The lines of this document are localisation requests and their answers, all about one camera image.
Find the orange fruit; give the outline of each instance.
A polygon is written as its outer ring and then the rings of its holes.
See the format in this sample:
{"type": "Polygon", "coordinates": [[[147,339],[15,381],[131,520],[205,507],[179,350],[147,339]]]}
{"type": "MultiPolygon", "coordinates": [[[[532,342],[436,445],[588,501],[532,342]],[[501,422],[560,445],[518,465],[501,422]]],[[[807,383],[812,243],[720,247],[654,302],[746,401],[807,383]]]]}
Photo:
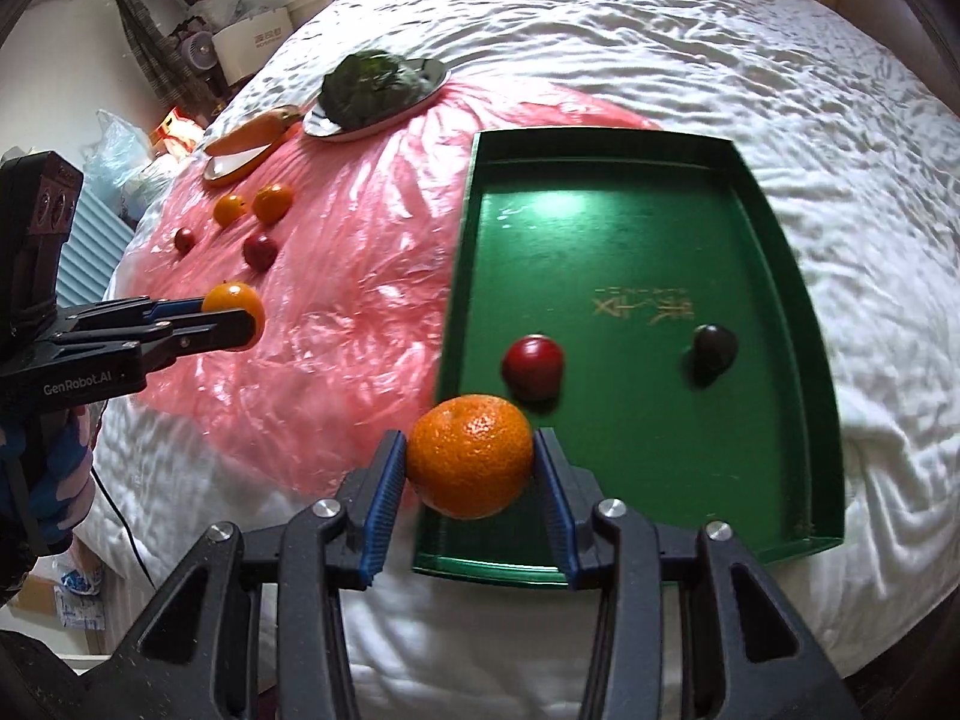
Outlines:
{"type": "Polygon", "coordinates": [[[239,352],[253,346],[263,335],[263,328],[267,323],[267,312],[263,308],[260,295],[253,287],[242,281],[224,281],[223,284],[218,284],[210,290],[203,299],[203,303],[200,303],[201,311],[229,311],[233,308],[242,308],[253,317],[255,328],[250,343],[234,348],[233,351],[239,352]]]}
{"type": "Polygon", "coordinates": [[[238,194],[225,194],[213,206],[213,220],[221,227],[229,227],[247,213],[247,201],[238,194]]]}
{"type": "Polygon", "coordinates": [[[506,509],[533,470],[530,423],[494,395],[460,395],[416,420],[407,478],[422,501],[447,517],[477,519],[506,509]]]}
{"type": "Polygon", "coordinates": [[[294,191],[286,184],[263,187],[253,198],[253,215],[265,225],[280,221],[294,204],[294,191]]]}

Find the tray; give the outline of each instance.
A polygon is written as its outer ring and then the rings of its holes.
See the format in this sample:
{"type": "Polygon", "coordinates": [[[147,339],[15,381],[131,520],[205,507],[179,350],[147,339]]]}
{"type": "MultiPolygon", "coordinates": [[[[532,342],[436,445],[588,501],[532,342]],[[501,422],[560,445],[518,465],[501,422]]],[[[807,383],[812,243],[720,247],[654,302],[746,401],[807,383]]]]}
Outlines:
{"type": "MultiPolygon", "coordinates": [[[[546,333],[566,355],[552,426],[573,464],[656,522],[730,522],[762,562],[843,541],[840,430],[823,341],[784,233],[729,141],[546,127],[474,143],[438,400],[510,398],[500,359],[546,333]],[[694,328],[740,342],[707,389],[694,328]]],[[[424,509],[414,570],[563,584],[531,490],[496,517],[424,509]]]]}
{"type": "Polygon", "coordinates": [[[376,135],[378,132],[383,132],[397,124],[406,122],[407,119],[419,116],[435,103],[438,95],[440,95],[440,90],[450,80],[450,70],[438,59],[407,59],[403,64],[421,74],[430,82],[426,94],[416,103],[404,108],[400,113],[395,113],[386,119],[381,119],[379,122],[368,124],[366,127],[360,127],[359,129],[343,129],[339,124],[334,124],[326,117],[320,103],[315,103],[304,119],[304,132],[314,138],[323,138],[330,143],[347,143],[376,135]]]}

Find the blue corrugated panel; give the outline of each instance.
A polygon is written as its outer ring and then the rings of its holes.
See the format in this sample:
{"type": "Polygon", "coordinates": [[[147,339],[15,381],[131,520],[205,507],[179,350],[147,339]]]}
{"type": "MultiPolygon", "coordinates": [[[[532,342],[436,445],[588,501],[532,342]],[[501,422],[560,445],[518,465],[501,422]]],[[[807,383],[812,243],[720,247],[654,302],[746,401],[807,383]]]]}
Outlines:
{"type": "Polygon", "coordinates": [[[61,253],[56,303],[80,306],[102,299],[133,230],[86,189],[80,192],[73,232],[61,253]]]}

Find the red fruit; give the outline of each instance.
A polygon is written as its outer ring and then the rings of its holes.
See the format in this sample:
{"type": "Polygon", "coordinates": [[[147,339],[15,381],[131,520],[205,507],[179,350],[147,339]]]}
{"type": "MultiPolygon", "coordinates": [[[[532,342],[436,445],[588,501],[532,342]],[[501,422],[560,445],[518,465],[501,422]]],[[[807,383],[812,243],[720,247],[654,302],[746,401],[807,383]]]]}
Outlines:
{"type": "Polygon", "coordinates": [[[197,245],[197,234],[189,227],[181,227],[174,235],[174,247],[180,254],[186,254],[197,245]]]}
{"type": "Polygon", "coordinates": [[[258,274],[270,269],[277,259],[278,252],[280,247],[277,242],[266,233],[253,233],[243,241],[243,258],[258,274]]]}
{"type": "Polygon", "coordinates": [[[550,400],[560,394],[563,348],[546,336],[524,336],[503,356],[500,375],[520,400],[550,400]]]}

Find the white bedsheet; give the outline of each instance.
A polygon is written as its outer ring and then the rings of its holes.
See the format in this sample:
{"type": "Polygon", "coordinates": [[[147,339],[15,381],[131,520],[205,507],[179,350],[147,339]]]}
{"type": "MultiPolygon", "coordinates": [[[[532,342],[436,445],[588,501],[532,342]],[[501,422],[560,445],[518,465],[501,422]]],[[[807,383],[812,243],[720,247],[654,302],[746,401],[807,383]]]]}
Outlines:
{"type": "MultiPolygon", "coordinates": [[[[957,586],[960,119],[899,61],[813,0],[337,0],[213,132],[303,103],[374,45],[458,74],[543,77],[736,141],[800,262],[843,425],[846,543],[776,576],[844,674],[957,586]]],[[[107,410],[96,460],[158,577],[209,522],[274,524],[303,503],[128,399],[107,410]]],[[[142,581],[101,498],[83,538],[142,581]]],[[[405,518],[373,590],[344,602],[365,716],[574,717],[595,599],[414,576],[411,546],[405,518]]]]}

